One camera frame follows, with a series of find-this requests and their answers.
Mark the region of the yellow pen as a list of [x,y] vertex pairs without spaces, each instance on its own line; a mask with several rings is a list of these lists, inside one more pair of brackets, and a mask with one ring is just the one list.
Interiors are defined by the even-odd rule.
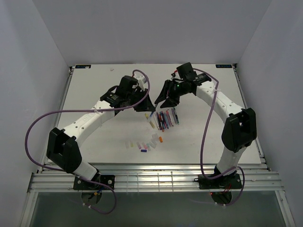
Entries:
[[144,115],[145,115],[145,117],[146,117],[147,122],[148,122],[148,123],[150,124],[150,126],[154,129],[155,126],[154,126],[154,124],[152,123],[152,121],[151,121],[149,115],[148,115],[147,113],[145,113]]

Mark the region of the purple gel pen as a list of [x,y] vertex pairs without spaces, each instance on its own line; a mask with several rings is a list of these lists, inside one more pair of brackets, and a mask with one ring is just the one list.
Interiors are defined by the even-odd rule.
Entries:
[[159,129],[162,130],[161,120],[159,118],[158,112],[156,112],[156,118],[157,118],[157,121],[158,121]]

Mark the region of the orange red gel pen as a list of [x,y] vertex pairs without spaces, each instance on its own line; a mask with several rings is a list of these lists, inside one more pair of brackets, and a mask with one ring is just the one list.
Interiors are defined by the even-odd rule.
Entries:
[[161,120],[161,125],[162,125],[162,132],[164,132],[164,125],[163,125],[163,122],[162,122],[162,119],[161,119],[161,114],[159,113],[159,118]]

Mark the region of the light blue gel pen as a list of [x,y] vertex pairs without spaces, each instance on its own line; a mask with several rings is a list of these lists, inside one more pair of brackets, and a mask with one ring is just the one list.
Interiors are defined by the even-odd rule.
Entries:
[[163,119],[163,111],[161,111],[160,114],[161,114],[161,119],[162,119],[162,122],[163,122],[163,125],[164,125],[164,130],[167,130],[166,127],[165,127],[165,121]]

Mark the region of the violet pen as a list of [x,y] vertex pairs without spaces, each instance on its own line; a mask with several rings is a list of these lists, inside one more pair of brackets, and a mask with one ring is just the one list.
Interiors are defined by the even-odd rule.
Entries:
[[178,124],[178,122],[177,122],[177,119],[176,119],[176,116],[175,116],[175,113],[174,113],[173,108],[171,108],[171,113],[172,113],[172,116],[173,116],[174,122],[175,122],[175,124],[177,125],[177,124]]

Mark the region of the green pen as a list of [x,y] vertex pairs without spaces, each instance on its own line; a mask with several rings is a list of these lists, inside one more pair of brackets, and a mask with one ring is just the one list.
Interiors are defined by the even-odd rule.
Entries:
[[179,124],[179,119],[178,119],[178,115],[177,115],[177,111],[176,111],[175,107],[173,108],[173,111],[174,111],[174,115],[176,118],[176,122],[177,122],[177,124]]

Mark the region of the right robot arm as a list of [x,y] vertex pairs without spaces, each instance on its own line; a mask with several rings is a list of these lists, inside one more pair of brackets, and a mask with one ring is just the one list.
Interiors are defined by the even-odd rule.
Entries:
[[202,189],[224,188],[233,183],[237,188],[241,188],[244,185],[244,177],[237,174],[238,163],[246,148],[257,137],[256,113],[252,108],[245,109],[235,104],[218,87],[218,79],[206,71],[193,68],[188,62],[178,66],[176,72],[172,73],[172,78],[164,82],[154,103],[161,103],[161,108],[176,107],[180,97],[189,93],[206,102],[210,106],[210,112],[205,123],[201,148],[204,148],[213,112],[224,123],[221,135],[224,147],[214,173],[206,175],[202,172],[196,181]]

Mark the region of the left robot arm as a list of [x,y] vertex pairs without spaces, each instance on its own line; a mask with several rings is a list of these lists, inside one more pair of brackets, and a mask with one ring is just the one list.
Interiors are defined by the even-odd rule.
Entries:
[[66,173],[84,178],[90,189],[97,188],[100,185],[98,170],[82,158],[81,145],[125,107],[129,106],[137,112],[155,111],[148,88],[146,76],[123,76],[120,84],[101,96],[90,111],[63,129],[50,131],[46,156]]

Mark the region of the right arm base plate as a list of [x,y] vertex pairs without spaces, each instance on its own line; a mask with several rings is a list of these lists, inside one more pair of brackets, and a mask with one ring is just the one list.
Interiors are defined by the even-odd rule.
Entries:
[[194,182],[199,184],[199,189],[241,189],[242,183],[239,174],[222,176],[208,180],[203,175],[198,175]]

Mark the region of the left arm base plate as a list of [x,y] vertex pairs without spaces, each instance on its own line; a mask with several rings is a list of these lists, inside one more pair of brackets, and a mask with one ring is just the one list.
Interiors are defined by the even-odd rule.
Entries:
[[92,182],[89,182],[88,180],[76,176],[74,178],[73,189],[78,191],[114,189],[115,179],[115,175],[97,175],[92,179]]

